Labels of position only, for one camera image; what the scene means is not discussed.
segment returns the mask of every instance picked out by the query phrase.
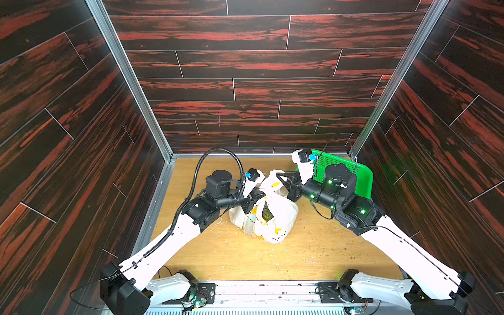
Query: white plastic bag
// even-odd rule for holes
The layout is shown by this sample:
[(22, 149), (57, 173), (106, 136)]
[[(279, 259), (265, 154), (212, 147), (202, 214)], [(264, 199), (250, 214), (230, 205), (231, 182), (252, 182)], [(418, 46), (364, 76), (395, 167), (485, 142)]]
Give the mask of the white plastic bag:
[(249, 214), (241, 207), (229, 211), (231, 222), (243, 229), (245, 234), (255, 236), (270, 243), (279, 243), (292, 230), (299, 208), (297, 205), (281, 196), (283, 184), (276, 178), (276, 173), (282, 170), (272, 170), (259, 189), (266, 194), (259, 199)]

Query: green tray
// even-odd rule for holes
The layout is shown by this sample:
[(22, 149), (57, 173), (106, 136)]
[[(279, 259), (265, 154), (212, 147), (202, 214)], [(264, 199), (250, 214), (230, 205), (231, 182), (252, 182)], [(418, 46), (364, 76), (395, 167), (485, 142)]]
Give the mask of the green tray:
[[(319, 163), (317, 165), (317, 169), (315, 170), (314, 174), (317, 174), (316, 177), (313, 179), (322, 182), (324, 180), (324, 173), (326, 170), (326, 167), (329, 165), (333, 164), (340, 164), (343, 163), (345, 164), (348, 169), (353, 172), (353, 169), (355, 168), (355, 162), (352, 162), (350, 160), (344, 159), (339, 156), (335, 156), (329, 153), (323, 153), (322, 156), (320, 156), (321, 151), (319, 150), (312, 150), (311, 151), (313, 154), (317, 154), (319, 156)], [(359, 195), (364, 198), (371, 198), (371, 187), (373, 185), (373, 172), (369, 169), (369, 167), (362, 165), (362, 164), (357, 164), (357, 170), (355, 171), (355, 175), (357, 176), (357, 184), (355, 186), (355, 194)]]

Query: wood panel wall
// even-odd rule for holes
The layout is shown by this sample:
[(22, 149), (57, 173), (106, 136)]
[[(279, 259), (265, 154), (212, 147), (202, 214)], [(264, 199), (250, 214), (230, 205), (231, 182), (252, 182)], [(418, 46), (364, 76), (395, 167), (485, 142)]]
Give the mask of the wood panel wall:
[(347, 152), (429, 1), (105, 0), (175, 153)]
[(164, 161), (84, 0), (3, 4), (0, 47), (0, 313), (89, 314)]
[(359, 153), (394, 221), (476, 276), (470, 314), (504, 313), (503, 18), (451, 0)]

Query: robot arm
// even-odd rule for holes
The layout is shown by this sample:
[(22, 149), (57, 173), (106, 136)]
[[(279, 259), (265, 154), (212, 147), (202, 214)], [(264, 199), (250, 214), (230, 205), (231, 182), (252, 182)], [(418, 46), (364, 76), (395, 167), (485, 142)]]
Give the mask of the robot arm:
[(328, 166), (320, 183), (311, 178), (312, 162), (316, 159), (311, 150), (297, 150), (292, 157), (299, 171), (277, 174), (289, 190), (288, 198), (295, 202), (305, 196), (331, 209), (341, 225), (378, 247), (411, 277), (399, 281), (349, 270), (343, 276), (346, 282), (340, 281), (340, 285), (346, 285), (349, 300), (354, 293), (361, 298), (391, 302), (414, 313), (426, 310), (432, 314), (465, 313), (464, 297), (475, 283), (471, 274), (461, 275), (434, 258), (376, 204), (356, 195), (357, 176), (344, 164)]
[[(140, 315), (149, 305), (172, 299), (191, 300), (191, 295), (195, 293), (191, 292), (191, 288), (196, 279), (189, 272), (182, 271), (159, 280), (152, 278), (185, 244), (217, 220), (221, 216), (221, 209), (242, 206), (246, 213), (250, 212), (256, 201), (264, 196), (255, 188), (263, 179), (261, 171), (251, 168), (245, 173), (243, 193), (239, 195), (240, 183), (231, 179), (231, 173), (225, 170), (214, 171), (206, 178), (207, 186), (202, 195), (182, 208), (168, 238), (160, 244), (171, 226), (119, 266), (114, 263), (105, 266), (101, 275), (106, 281), (100, 283), (100, 297), (112, 313)], [(237, 188), (231, 190), (231, 183), (235, 183)]]

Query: wooden floor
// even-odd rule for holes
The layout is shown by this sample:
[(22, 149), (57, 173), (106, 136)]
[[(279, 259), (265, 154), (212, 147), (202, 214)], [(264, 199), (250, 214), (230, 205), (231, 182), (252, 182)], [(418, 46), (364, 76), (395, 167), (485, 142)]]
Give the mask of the wooden floor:
[[(295, 170), (288, 158), (243, 158), (244, 170)], [(157, 236), (173, 220), (178, 206), (189, 193), (198, 159), (178, 159), (166, 198), (154, 229)], [(195, 193), (205, 187), (205, 178), (225, 169), (239, 178), (232, 158), (207, 158), (200, 169)], [(306, 198), (297, 202), (299, 214), (290, 234), (279, 244), (245, 235), (225, 214), (197, 238), (184, 246), (166, 266), (172, 272), (187, 269), (199, 280), (317, 280), (339, 279), (348, 269), (374, 276), (402, 278), (399, 267), (378, 248), (348, 231), (336, 220), (320, 217)], [(168, 276), (163, 268), (161, 277)]]

